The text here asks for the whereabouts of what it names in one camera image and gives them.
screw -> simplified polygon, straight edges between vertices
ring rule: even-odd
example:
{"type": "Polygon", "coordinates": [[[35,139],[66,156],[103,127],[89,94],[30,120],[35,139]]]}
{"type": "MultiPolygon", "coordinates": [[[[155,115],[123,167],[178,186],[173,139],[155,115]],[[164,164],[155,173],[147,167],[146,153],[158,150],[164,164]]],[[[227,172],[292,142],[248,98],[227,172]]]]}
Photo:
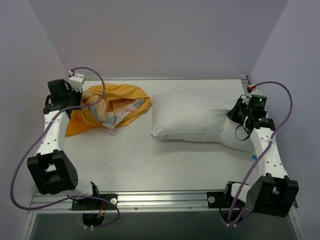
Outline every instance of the screw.
{"type": "Polygon", "coordinates": [[[208,197],[208,202],[213,204],[215,202],[215,198],[213,196],[208,197]]]}
{"type": "Polygon", "coordinates": [[[115,198],[111,198],[110,203],[116,205],[117,204],[117,199],[115,198]]]}

yellow cloth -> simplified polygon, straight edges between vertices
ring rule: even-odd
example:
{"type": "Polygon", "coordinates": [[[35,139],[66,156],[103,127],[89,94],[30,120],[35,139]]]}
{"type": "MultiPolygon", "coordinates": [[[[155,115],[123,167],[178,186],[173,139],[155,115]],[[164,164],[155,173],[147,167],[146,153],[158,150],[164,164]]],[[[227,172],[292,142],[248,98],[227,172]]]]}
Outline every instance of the yellow cloth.
{"type": "MultiPolygon", "coordinates": [[[[94,103],[103,92],[103,86],[96,85],[88,88],[82,93],[81,105],[94,103]]],[[[137,86],[129,84],[108,84],[105,83],[105,94],[103,99],[95,105],[98,119],[93,116],[88,107],[80,110],[74,110],[71,114],[70,122],[66,128],[66,136],[82,133],[93,128],[105,128],[102,120],[105,115],[121,111],[130,100],[142,99],[142,104],[124,117],[124,119],[115,125],[116,128],[127,126],[140,115],[144,114],[151,107],[150,97],[137,86]]]]}

cable connector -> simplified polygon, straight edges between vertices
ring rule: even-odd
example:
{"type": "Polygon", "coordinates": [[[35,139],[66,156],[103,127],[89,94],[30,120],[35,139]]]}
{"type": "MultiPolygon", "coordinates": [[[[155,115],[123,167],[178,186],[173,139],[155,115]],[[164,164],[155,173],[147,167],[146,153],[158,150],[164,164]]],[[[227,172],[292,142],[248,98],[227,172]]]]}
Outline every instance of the cable connector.
{"type": "Polygon", "coordinates": [[[234,227],[234,228],[236,228],[237,227],[237,224],[235,224],[235,223],[231,223],[231,225],[229,224],[229,223],[226,223],[225,224],[225,226],[228,228],[228,227],[234,227]]]}
{"type": "Polygon", "coordinates": [[[276,139],[270,138],[270,139],[261,140],[260,142],[267,142],[267,143],[272,142],[272,144],[276,144],[276,139]]]}
{"type": "Polygon", "coordinates": [[[251,93],[253,89],[255,89],[256,86],[255,85],[249,85],[246,90],[248,91],[248,93],[251,93]]]}
{"type": "Polygon", "coordinates": [[[75,71],[73,71],[73,70],[69,70],[68,71],[68,74],[69,74],[69,77],[72,77],[73,75],[75,75],[76,73],[75,73],[75,71]]]}
{"type": "Polygon", "coordinates": [[[244,130],[246,130],[246,122],[247,122],[248,119],[249,119],[249,117],[245,116],[244,121],[243,121],[243,125],[242,125],[244,130]]]}

gray floor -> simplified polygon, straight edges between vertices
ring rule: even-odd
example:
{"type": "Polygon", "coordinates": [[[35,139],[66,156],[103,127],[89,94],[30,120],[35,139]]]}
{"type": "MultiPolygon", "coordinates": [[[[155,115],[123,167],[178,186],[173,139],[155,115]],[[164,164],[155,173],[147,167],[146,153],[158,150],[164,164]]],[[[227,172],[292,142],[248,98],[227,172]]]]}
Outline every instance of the gray floor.
{"type": "Polygon", "coordinates": [[[295,240],[289,217],[251,215],[236,228],[226,227],[218,211],[123,213],[104,228],[80,226],[80,214],[38,214],[32,240],[295,240]]]}
{"type": "MultiPolygon", "coordinates": [[[[200,92],[237,101],[240,79],[119,80],[141,87],[150,97],[168,92],[200,92]]],[[[86,81],[83,88],[100,84],[86,81]]],[[[212,142],[161,141],[150,135],[152,107],[134,122],[113,130],[96,128],[65,139],[65,153],[79,178],[101,192],[221,190],[241,182],[254,163],[252,152],[212,142]]],[[[257,166],[247,183],[258,177],[257,166]]]]}

white connector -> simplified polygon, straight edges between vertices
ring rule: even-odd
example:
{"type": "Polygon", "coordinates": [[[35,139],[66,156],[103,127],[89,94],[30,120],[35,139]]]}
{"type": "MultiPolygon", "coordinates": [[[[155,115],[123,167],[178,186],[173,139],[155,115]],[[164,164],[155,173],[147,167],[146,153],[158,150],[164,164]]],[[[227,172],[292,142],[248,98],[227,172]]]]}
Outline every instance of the white connector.
{"type": "Polygon", "coordinates": [[[68,79],[68,83],[71,85],[72,90],[76,92],[82,92],[82,86],[86,80],[86,76],[80,73],[75,73],[68,79]]]}
{"type": "Polygon", "coordinates": [[[69,78],[73,75],[75,75],[75,72],[74,71],[71,71],[71,69],[68,71],[68,74],[69,74],[69,78]]]}
{"type": "Polygon", "coordinates": [[[249,94],[249,97],[250,97],[250,98],[251,98],[251,95],[262,96],[262,92],[261,92],[261,90],[259,90],[258,88],[254,88],[254,89],[252,89],[252,92],[249,94]]]}

